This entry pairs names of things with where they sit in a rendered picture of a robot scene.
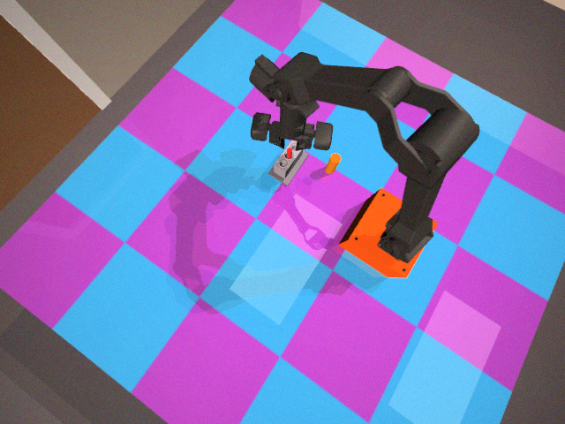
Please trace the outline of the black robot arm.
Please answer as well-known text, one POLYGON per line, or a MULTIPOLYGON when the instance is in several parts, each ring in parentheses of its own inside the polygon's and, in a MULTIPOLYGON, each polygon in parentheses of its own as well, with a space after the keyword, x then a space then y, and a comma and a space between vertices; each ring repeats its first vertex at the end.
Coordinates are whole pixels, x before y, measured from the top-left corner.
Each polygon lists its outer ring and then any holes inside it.
POLYGON ((419 82, 407 69, 321 64, 297 53, 282 68, 261 54, 250 82, 284 122, 299 125, 325 102, 364 111, 376 124, 384 151, 407 180, 401 207, 387 220, 377 247, 409 263, 434 237, 429 217, 446 174, 479 136, 479 125, 446 90, 419 82), (400 102, 431 116, 405 140, 395 107, 400 102), (380 245, 379 245, 380 244, 380 245))

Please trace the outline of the orange peg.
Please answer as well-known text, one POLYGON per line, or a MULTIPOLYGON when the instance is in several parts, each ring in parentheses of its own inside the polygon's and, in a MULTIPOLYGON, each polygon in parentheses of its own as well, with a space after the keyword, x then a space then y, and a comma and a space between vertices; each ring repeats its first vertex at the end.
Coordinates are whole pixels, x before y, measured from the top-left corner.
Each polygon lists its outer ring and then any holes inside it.
POLYGON ((333 174, 340 161, 341 157, 338 154, 332 154, 325 168, 325 172, 327 174, 333 174))

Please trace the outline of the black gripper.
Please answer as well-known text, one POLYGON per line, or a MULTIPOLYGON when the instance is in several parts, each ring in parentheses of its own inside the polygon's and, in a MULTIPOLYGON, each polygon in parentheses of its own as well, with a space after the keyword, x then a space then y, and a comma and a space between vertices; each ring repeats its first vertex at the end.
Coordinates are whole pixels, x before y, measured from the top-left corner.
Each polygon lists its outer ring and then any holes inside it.
POLYGON ((302 149, 311 149, 313 138, 313 147, 318 150, 328 151, 332 142, 333 126, 330 123, 318 122, 316 131, 313 124, 306 124, 306 119, 299 125, 290 125, 283 121, 280 115, 280 122, 273 121, 270 114, 256 113, 253 115, 251 138, 253 140, 266 141, 267 131, 269 131, 269 143, 274 144, 282 149, 285 146, 285 140, 296 140, 296 151, 302 149))

